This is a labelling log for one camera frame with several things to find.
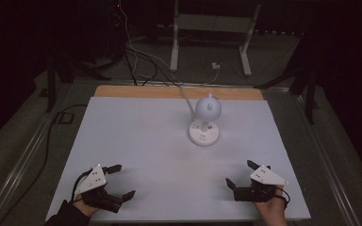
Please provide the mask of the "white table mat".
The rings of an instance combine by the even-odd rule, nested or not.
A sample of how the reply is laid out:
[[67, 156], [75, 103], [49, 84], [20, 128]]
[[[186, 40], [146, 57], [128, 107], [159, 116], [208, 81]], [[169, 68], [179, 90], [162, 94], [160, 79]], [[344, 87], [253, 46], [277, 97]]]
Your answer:
[[183, 99], [90, 99], [48, 213], [70, 197], [75, 179], [96, 165], [121, 165], [107, 178], [108, 193], [134, 198], [116, 214], [93, 222], [209, 222], [256, 220], [249, 202], [237, 202], [226, 185], [250, 183], [248, 161], [269, 166], [286, 179], [291, 197], [286, 216], [310, 213], [265, 101], [222, 101], [219, 140], [208, 147], [189, 140], [189, 102]]

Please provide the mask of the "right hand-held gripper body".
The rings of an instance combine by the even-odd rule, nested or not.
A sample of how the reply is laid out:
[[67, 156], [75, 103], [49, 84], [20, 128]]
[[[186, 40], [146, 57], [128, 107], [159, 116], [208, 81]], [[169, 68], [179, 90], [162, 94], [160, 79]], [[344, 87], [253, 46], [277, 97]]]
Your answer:
[[253, 170], [250, 178], [252, 182], [250, 186], [236, 187], [233, 191], [237, 202], [267, 202], [275, 197], [277, 186], [288, 185], [288, 181], [265, 166]]

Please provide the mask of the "person's right hand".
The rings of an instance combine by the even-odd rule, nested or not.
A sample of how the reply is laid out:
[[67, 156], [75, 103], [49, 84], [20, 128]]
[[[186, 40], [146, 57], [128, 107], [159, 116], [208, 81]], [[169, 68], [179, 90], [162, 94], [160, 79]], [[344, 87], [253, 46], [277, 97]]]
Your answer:
[[277, 186], [275, 189], [275, 197], [267, 202], [255, 202], [255, 208], [263, 220], [286, 220], [285, 205], [286, 201], [281, 198], [283, 195], [283, 187]]

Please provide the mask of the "white round desk lamp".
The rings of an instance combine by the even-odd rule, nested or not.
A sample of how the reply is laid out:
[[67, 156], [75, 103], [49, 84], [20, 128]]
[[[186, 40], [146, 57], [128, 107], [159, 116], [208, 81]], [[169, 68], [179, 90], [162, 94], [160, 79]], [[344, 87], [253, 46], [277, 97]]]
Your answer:
[[211, 93], [200, 99], [195, 106], [195, 119], [189, 126], [189, 139], [199, 146], [213, 145], [220, 136], [215, 121], [221, 114], [222, 105]]

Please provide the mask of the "person's left hand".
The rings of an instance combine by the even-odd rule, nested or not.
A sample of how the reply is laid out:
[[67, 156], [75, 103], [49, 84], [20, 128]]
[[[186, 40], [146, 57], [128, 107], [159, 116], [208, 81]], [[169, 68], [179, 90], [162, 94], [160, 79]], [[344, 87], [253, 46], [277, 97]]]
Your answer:
[[75, 197], [72, 205], [88, 218], [91, 218], [98, 211], [98, 208], [85, 204], [81, 195]]

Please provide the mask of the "black tripod stand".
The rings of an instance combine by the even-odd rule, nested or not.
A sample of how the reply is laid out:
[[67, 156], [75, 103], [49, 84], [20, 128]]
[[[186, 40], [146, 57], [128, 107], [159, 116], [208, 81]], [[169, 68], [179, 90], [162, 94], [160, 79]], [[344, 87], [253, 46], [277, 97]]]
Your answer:
[[317, 68], [320, 60], [320, 48], [317, 47], [317, 44], [318, 36], [316, 33], [305, 31], [283, 73], [264, 84], [255, 85], [256, 89], [268, 89], [290, 77], [294, 77], [294, 81], [288, 91], [292, 95], [301, 95], [304, 89], [306, 89], [304, 113], [311, 124], [314, 123], [314, 94]]
[[46, 65], [47, 88], [41, 91], [40, 96], [47, 98], [46, 112], [49, 113], [52, 111], [57, 101], [57, 77], [62, 83], [71, 84], [75, 79], [75, 76], [72, 73], [72, 68], [75, 68], [96, 80], [109, 81], [110, 78], [103, 76], [102, 71], [108, 70], [109, 68], [115, 66], [116, 63], [109, 62], [101, 66], [89, 67], [86, 63], [83, 63], [65, 53], [51, 51], [47, 55]]

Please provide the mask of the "white metal stand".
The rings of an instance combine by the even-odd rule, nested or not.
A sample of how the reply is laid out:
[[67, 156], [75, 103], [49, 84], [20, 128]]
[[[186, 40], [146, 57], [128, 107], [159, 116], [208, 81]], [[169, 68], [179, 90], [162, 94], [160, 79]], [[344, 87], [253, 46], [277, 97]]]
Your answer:
[[173, 48], [170, 60], [170, 70], [176, 72], [178, 69], [179, 55], [179, 31], [216, 31], [244, 33], [245, 41], [239, 47], [239, 57], [243, 74], [252, 74], [251, 65], [248, 59], [248, 47], [255, 31], [255, 24], [261, 10], [261, 4], [255, 4], [253, 13], [249, 17], [233, 17], [201, 14], [186, 14], [179, 11], [179, 0], [174, 0], [173, 13]]

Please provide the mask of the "metal floor rail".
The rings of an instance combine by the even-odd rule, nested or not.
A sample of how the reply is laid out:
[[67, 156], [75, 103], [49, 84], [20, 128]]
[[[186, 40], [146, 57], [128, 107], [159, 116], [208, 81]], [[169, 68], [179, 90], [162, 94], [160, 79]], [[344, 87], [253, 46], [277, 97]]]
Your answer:
[[327, 179], [328, 185], [334, 195], [334, 199], [337, 202], [337, 206], [341, 212], [341, 215], [344, 218], [344, 221], [347, 226], [361, 226], [357, 214], [353, 210], [352, 204], [347, 197], [345, 189], [337, 177], [337, 172], [335, 171], [332, 162], [321, 143], [320, 137], [315, 131], [314, 125], [311, 124], [305, 115], [305, 103], [301, 96], [292, 96], [292, 100], [304, 122], [304, 126], [311, 137], [312, 143], [314, 145], [314, 152], [320, 160], [320, 165], [322, 171]]
[[70, 84], [58, 87], [57, 102], [50, 112], [46, 110], [48, 101], [33, 94], [0, 132], [0, 220], [71, 88]]

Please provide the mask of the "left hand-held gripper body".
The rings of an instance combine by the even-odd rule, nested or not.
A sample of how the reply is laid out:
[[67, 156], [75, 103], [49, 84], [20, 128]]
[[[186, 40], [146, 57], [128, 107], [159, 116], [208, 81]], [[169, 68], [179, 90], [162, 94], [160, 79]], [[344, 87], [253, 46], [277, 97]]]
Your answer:
[[83, 172], [74, 183], [74, 196], [81, 195], [85, 204], [109, 212], [117, 213], [123, 203], [121, 198], [109, 195], [105, 191], [107, 184], [103, 167], [96, 165]]

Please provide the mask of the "black rectangular floor frame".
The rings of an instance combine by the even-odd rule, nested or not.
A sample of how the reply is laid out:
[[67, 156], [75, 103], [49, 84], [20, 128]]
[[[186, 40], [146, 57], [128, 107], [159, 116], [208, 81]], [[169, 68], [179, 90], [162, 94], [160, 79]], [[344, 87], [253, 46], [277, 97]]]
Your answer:
[[72, 124], [74, 121], [74, 113], [69, 112], [59, 112], [56, 115], [55, 123], [56, 124]]

